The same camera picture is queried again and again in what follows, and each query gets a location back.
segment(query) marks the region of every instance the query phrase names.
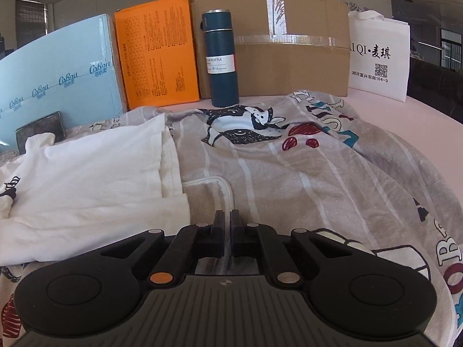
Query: brown cardboard box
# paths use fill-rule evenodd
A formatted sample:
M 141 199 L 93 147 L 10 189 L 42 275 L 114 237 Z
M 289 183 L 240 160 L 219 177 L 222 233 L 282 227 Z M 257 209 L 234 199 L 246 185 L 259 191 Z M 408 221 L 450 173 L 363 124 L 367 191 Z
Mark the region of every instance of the brown cardboard box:
M 130 109 L 199 100 L 189 0 L 158 0 L 114 14 Z
M 201 15 L 231 12 L 240 96 L 285 95 L 298 89 L 346 96 L 350 35 L 339 0 L 193 0 L 202 98 L 210 98 Z

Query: orange box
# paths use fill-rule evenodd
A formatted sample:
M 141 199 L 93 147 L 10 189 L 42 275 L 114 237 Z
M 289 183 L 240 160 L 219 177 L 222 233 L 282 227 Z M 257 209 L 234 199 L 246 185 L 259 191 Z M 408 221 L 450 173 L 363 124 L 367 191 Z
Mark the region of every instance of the orange box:
M 198 101 L 189 0 L 153 1 L 114 15 L 129 108 Z

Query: light blue box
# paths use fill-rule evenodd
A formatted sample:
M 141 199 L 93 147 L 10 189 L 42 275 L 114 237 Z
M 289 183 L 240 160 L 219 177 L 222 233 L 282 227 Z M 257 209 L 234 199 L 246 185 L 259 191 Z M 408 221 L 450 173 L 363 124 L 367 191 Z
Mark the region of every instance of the light blue box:
M 65 129 L 126 112 L 107 14 L 54 31 L 0 60 L 0 153 L 16 150 L 18 128 L 56 111 Z

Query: white label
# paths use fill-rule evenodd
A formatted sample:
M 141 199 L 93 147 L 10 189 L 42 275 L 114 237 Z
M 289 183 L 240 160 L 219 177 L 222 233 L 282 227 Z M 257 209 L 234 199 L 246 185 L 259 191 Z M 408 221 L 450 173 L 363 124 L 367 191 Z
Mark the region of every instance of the white label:
M 235 71 L 235 55 L 210 56 L 205 58 L 209 74 L 231 73 Z

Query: table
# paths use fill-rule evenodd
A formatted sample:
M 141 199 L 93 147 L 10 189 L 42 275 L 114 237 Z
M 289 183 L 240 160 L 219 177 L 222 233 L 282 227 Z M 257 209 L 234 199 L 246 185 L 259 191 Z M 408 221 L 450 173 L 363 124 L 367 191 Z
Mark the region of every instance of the table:
M 251 104 L 263 98 L 276 97 L 242 97 L 240 103 Z M 345 100 L 362 119 L 397 134 L 417 148 L 439 170 L 463 205 L 463 124 L 410 97 L 402 103 L 349 89 Z M 167 108 L 180 112 L 213 106 L 210 99 L 203 99 Z

